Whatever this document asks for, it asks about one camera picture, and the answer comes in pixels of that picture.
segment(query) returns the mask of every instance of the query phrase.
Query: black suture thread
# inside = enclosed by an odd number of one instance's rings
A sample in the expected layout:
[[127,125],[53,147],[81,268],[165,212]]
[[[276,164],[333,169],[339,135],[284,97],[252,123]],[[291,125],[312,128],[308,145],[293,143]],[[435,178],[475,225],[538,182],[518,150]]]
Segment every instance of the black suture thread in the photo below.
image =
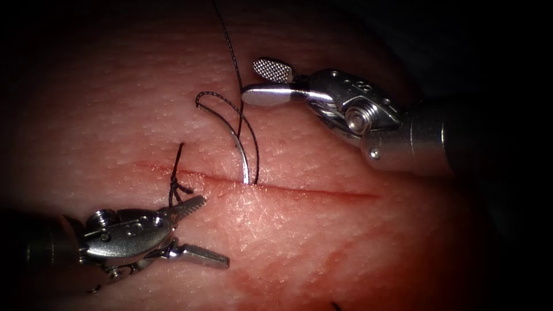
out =
[[179,184],[179,181],[177,180],[177,166],[179,165],[180,160],[180,154],[183,151],[184,143],[180,143],[179,145],[179,151],[177,152],[177,157],[175,158],[175,165],[173,166],[173,172],[171,173],[170,178],[170,185],[169,185],[169,208],[173,207],[173,197],[177,200],[177,202],[182,202],[183,200],[180,198],[180,195],[177,192],[177,189],[180,189],[186,194],[192,194],[194,193],[194,190],[192,188],[187,188],[181,184]]
[[249,123],[246,116],[244,116],[244,114],[238,109],[238,107],[236,107],[236,105],[234,105],[230,100],[225,98],[223,95],[220,95],[219,93],[216,93],[216,92],[203,91],[198,93],[198,95],[196,96],[196,107],[198,107],[199,105],[205,107],[199,102],[200,98],[205,95],[215,96],[220,100],[224,101],[225,103],[229,104],[234,109],[234,111],[236,111],[236,113],[240,115],[240,119],[244,120],[244,122],[246,123],[246,126],[248,126],[249,132],[252,133],[253,145],[255,147],[255,166],[256,166],[255,177],[253,178],[253,184],[256,185],[257,181],[259,180],[259,146],[257,145],[257,138],[255,137],[255,133],[253,132],[253,128],[251,124]]
[[336,309],[336,311],[342,311],[340,309],[340,306],[336,303],[336,302],[331,302],[332,306],[334,307],[334,309]]
[[[225,35],[226,43],[229,46],[230,51],[230,57],[232,58],[232,63],[234,64],[234,70],[236,71],[236,77],[238,78],[238,87],[240,88],[240,114],[244,112],[244,101],[242,100],[242,78],[240,77],[240,70],[238,69],[238,61],[236,61],[236,56],[234,55],[234,50],[232,48],[232,44],[230,43],[230,37],[229,33],[226,31],[225,23],[223,22],[223,17],[221,16],[221,13],[219,12],[219,9],[217,8],[217,4],[215,3],[215,0],[211,1],[213,4],[213,9],[215,10],[215,13],[217,14],[217,17],[219,18],[219,22],[221,22],[221,28],[223,28],[223,34]],[[236,135],[238,135],[238,138],[240,138],[240,133],[242,132],[242,118],[238,121],[238,132]]]

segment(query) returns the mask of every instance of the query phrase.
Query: skin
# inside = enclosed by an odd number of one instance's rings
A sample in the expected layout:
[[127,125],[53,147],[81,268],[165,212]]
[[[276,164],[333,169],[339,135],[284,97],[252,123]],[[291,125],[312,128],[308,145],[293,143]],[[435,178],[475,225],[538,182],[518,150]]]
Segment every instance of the skin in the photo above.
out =
[[[300,73],[334,67],[365,77],[401,105],[420,99],[380,41],[336,12],[219,9],[244,85],[262,82],[251,62],[271,56]],[[43,308],[335,310],[334,302],[342,310],[451,310],[485,302],[494,240],[467,189],[371,169],[303,105],[245,107],[260,179],[244,185],[227,129],[194,103],[204,90],[240,103],[212,7],[113,12],[52,44],[22,79],[24,100],[4,120],[12,182],[2,196],[82,221],[102,208],[157,209],[184,142],[177,177],[208,204],[175,235],[231,265],[159,260],[96,294],[41,300]],[[226,104],[202,102],[236,129]],[[247,131],[241,139],[253,171],[252,139]]]

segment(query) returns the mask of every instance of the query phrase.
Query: pink skin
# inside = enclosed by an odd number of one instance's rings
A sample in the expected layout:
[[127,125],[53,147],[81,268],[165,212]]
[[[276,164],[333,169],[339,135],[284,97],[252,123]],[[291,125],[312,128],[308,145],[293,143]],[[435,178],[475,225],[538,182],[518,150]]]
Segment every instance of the pink skin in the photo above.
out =
[[[261,82],[251,62],[272,56],[301,73],[336,67],[361,75],[401,104],[418,98],[378,40],[334,24],[335,13],[247,8],[220,6],[245,85]],[[194,104],[203,90],[240,103],[229,51],[210,6],[190,11],[106,18],[53,50],[29,77],[41,83],[13,122],[10,176],[18,177],[5,196],[81,220],[101,208],[159,208],[184,142],[177,177],[208,204],[176,236],[229,256],[230,268],[159,261],[96,294],[46,306],[333,310],[336,302],[342,310],[428,310],[478,303],[490,235],[471,195],[449,181],[371,169],[307,107],[245,107],[261,170],[259,185],[241,183],[230,134]],[[236,126],[226,104],[202,101]],[[242,140],[253,171],[247,131]]]

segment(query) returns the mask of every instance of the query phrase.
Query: metal screw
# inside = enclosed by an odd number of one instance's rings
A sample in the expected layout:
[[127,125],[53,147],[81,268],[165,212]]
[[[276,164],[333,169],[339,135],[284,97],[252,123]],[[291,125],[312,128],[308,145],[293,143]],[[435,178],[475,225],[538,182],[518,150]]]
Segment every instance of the metal screw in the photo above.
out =
[[373,123],[371,111],[364,107],[352,106],[347,109],[345,115],[347,126],[356,134],[363,134],[370,129]]
[[163,226],[163,219],[159,216],[154,217],[154,226],[156,227]]
[[90,229],[100,229],[117,222],[118,217],[114,210],[100,210],[90,216],[86,221],[86,227]]
[[380,160],[380,151],[377,148],[369,149],[369,156],[373,160]]
[[118,282],[131,274],[130,267],[115,267],[108,272],[110,281],[108,284]]
[[109,239],[110,239],[109,234],[107,234],[107,233],[102,233],[102,234],[100,235],[100,239],[101,239],[102,241],[104,241],[104,242],[109,241]]

